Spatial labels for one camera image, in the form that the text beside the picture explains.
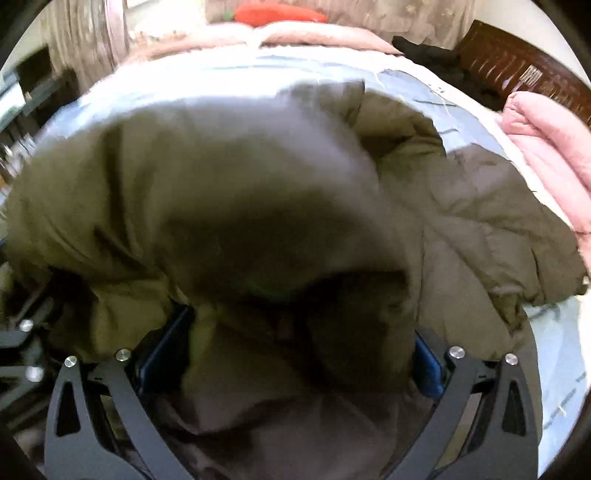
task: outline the wooden headboard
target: wooden headboard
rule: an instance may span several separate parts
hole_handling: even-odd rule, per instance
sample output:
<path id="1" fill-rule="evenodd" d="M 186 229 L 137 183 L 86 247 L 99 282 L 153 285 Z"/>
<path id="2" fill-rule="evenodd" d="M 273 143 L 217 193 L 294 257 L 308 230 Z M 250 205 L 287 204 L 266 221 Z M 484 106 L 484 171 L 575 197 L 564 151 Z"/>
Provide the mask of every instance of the wooden headboard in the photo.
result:
<path id="1" fill-rule="evenodd" d="M 541 93 L 591 127 L 591 89 L 547 53 L 510 33 L 474 21 L 456 47 L 462 67 L 504 99 L 518 90 Z"/>

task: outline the puffer jacket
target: puffer jacket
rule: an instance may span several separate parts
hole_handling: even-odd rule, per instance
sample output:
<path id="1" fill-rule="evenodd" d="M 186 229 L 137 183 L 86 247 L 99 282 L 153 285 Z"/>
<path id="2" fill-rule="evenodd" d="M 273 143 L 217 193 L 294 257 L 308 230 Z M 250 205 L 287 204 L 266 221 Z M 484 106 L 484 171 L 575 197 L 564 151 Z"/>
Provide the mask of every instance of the puffer jacket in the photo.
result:
<path id="1" fill-rule="evenodd" d="M 8 199 L 8 255 L 25 283 L 57 268 L 95 292 L 61 346 L 96 360 L 162 326 L 170 292 L 194 306 L 153 414 L 204 479 L 379 478 L 430 406 L 417 325 L 516 352 L 540 412 L 522 305 L 584 292 L 569 228 L 504 158 L 446 154 L 362 82 L 255 90 L 55 120 Z"/>

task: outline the metal screw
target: metal screw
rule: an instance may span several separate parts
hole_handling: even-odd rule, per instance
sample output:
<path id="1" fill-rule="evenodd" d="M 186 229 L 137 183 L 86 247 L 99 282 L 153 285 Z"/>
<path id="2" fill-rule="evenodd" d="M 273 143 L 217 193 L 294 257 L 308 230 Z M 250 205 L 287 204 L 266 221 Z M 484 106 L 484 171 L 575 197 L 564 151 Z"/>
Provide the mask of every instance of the metal screw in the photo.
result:
<path id="1" fill-rule="evenodd" d="M 29 382 L 39 383 L 43 380 L 43 375 L 45 374 L 45 370 L 42 367 L 27 367 L 25 370 L 25 377 Z"/>
<path id="2" fill-rule="evenodd" d="M 519 363 L 519 359 L 514 353 L 508 353 L 505 355 L 505 362 L 507 362 L 509 365 L 517 365 Z"/>
<path id="3" fill-rule="evenodd" d="M 453 358 L 457 358 L 458 360 L 461 360 L 462 358 L 464 358 L 466 356 L 466 351 L 461 346 L 453 346 L 449 349 L 449 354 Z"/>
<path id="4" fill-rule="evenodd" d="M 131 351 L 127 348 L 122 348 L 115 354 L 115 358 L 119 362 L 126 362 L 131 358 Z"/>
<path id="5" fill-rule="evenodd" d="M 74 355 L 70 355 L 68 358 L 64 360 L 64 365 L 66 366 L 66 368 L 72 368 L 77 363 L 78 359 Z"/>
<path id="6" fill-rule="evenodd" d="M 18 326 L 18 328 L 20 329 L 21 332 L 30 332 L 31 330 L 33 330 L 33 327 L 35 326 L 35 324 L 33 323 L 32 320 L 30 319 L 24 319 L 21 324 Z"/>

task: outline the folded pink blanket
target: folded pink blanket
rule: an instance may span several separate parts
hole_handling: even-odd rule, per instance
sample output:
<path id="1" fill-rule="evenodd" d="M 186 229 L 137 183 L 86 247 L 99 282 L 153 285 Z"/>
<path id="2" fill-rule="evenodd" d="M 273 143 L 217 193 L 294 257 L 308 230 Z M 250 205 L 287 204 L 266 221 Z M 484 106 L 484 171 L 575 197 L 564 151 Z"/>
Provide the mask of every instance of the folded pink blanket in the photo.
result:
<path id="1" fill-rule="evenodd" d="M 509 95 L 501 127 L 573 225 L 591 270 L 591 132 L 573 113 L 532 92 Z"/>

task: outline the curtain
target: curtain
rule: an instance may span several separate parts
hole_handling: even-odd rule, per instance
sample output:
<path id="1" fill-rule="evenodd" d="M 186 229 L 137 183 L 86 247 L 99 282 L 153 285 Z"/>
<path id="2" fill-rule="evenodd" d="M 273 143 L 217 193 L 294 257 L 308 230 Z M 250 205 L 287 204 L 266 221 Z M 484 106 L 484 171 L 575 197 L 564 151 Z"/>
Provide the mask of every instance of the curtain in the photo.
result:
<path id="1" fill-rule="evenodd" d="M 331 23 L 372 30 L 387 42 L 400 35 L 414 43 L 454 48 L 474 20 L 475 0 L 202 0 L 209 22 L 240 4 L 284 3 L 324 13 Z"/>
<path id="2" fill-rule="evenodd" d="M 82 93 L 126 55 L 122 0 L 53 0 L 41 13 L 41 28 L 53 69 L 72 68 Z"/>

